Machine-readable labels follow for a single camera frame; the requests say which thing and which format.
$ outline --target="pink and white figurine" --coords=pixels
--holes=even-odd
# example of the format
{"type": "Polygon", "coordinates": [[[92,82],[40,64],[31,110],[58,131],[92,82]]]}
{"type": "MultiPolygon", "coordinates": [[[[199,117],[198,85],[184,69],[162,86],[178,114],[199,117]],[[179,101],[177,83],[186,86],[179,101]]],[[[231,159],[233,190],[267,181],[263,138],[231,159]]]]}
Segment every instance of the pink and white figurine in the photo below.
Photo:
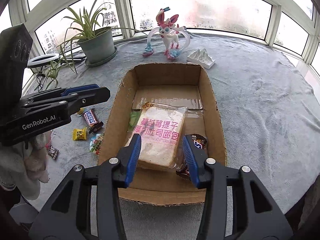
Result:
{"type": "Polygon", "coordinates": [[[144,57],[148,57],[153,54],[153,47],[151,46],[151,37],[156,32],[160,33],[160,36],[162,37],[163,43],[166,47],[164,55],[166,55],[167,58],[170,60],[175,60],[189,46],[190,36],[187,32],[185,32],[186,27],[179,27],[179,24],[176,27],[175,25],[175,22],[178,20],[179,15],[176,14],[172,16],[170,19],[168,18],[166,21],[164,21],[164,12],[169,10],[169,7],[166,7],[164,9],[160,9],[160,11],[158,12],[156,16],[156,21],[158,23],[159,28],[155,28],[150,31],[147,39],[147,47],[145,48],[145,51],[142,54],[144,57]],[[186,38],[186,42],[180,50],[178,50],[178,33],[181,33],[186,38]]]}

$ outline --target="plant pot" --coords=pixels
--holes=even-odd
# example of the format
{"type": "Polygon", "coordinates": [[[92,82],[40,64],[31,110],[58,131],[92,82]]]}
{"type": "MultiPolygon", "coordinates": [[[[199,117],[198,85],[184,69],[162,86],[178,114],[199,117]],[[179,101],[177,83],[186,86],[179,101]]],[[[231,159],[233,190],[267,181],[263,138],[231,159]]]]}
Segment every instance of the plant pot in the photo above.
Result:
{"type": "MultiPolygon", "coordinates": [[[[109,27],[95,30],[97,34],[109,27]]],[[[115,46],[112,39],[112,30],[108,30],[103,34],[94,37],[87,41],[78,41],[78,44],[82,48],[84,54],[87,56],[88,61],[91,64],[95,64],[110,57],[115,52],[115,46]]]]}

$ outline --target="bolt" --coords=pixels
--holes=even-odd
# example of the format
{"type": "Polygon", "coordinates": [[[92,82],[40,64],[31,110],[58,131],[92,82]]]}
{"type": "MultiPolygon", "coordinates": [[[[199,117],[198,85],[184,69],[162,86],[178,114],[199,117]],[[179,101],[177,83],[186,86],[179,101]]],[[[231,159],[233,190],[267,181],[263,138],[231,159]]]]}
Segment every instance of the bolt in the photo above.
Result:
{"type": "Polygon", "coordinates": [[[251,171],[251,169],[248,166],[242,166],[241,169],[243,172],[250,172],[251,171]]]}
{"type": "Polygon", "coordinates": [[[109,162],[111,163],[111,164],[116,164],[116,163],[118,163],[118,159],[117,158],[111,158],[110,160],[109,160],[109,162]]]}
{"type": "Polygon", "coordinates": [[[216,160],[214,158],[208,158],[205,160],[208,164],[215,164],[216,160]]]}
{"type": "Polygon", "coordinates": [[[81,170],[82,170],[82,166],[79,165],[79,164],[77,164],[77,165],[75,165],[75,166],[73,167],[73,170],[74,170],[74,171],[81,171],[81,170]]]}

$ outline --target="gray fabric tablecloth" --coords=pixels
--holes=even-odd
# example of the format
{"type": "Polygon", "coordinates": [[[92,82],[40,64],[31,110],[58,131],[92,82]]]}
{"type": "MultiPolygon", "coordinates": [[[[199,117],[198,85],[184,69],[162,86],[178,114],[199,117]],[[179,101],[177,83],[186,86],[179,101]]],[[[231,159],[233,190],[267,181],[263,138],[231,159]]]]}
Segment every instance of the gray fabric tablecloth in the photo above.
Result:
{"type": "MultiPolygon", "coordinates": [[[[116,45],[115,58],[102,66],[88,68],[81,63],[77,77],[63,68],[59,86],[96,83],[108,87],[109,101],[95,106],[97,117],[105,121],[121,79],[130,68],[141,63],[167,62],[162,39],[154,38],[152,45],[154,54],[143,58],[146,39],[121,42],[116,45]]],[[[216,60],[207,73],[221,115],[228,166],[250,166],[281,210],[287,212],[320,172],[320,106],[311,86],[282,53],[238,38],[192,34],[189,48],[177,61],[186,63],[193,49],[202,48],[216,60]]],[[[85,120],[73,115],[70,124],[53,131],[52,144],[60,153],[56,161],[49,159],[50,181],[42,184],[40,197],[32,201],[37,209],[41,209],[75,164],[96,165],[97,157],[89,153],[89,140],[72,141],[73,128],[84,126],[85,120]]],[[[228,197],[227,233],[230,233],[230,190],[228,197]]],[[[125,200],[120,203],[130,240],[196,238],[202,204],[156,207],[125,200]]]]}

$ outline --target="cardboard box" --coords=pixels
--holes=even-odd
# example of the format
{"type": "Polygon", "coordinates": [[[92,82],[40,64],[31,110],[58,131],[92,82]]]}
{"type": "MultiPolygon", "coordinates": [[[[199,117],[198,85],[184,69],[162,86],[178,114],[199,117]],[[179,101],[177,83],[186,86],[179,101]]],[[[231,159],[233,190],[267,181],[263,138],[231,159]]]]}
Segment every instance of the cardboard box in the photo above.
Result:
{"type": "MultiPolygon", "coordinates": [[[[105,130],[105,138],[112,139],[103,140],[99,165],[116,156],[126,144],[131,111],[140,109],[146,101],[189,107],[185,134],[207,136],[209,157],[227,164],[220,114],[206,71],[200,65],[151,63],[135,66],[123,78],[105,130]]],[[[119,196],[154,205],[179,205],[204,202],[205,191],[180,178],[175,169],[137,167],[130,188],[119,189],[119,196]]]]}

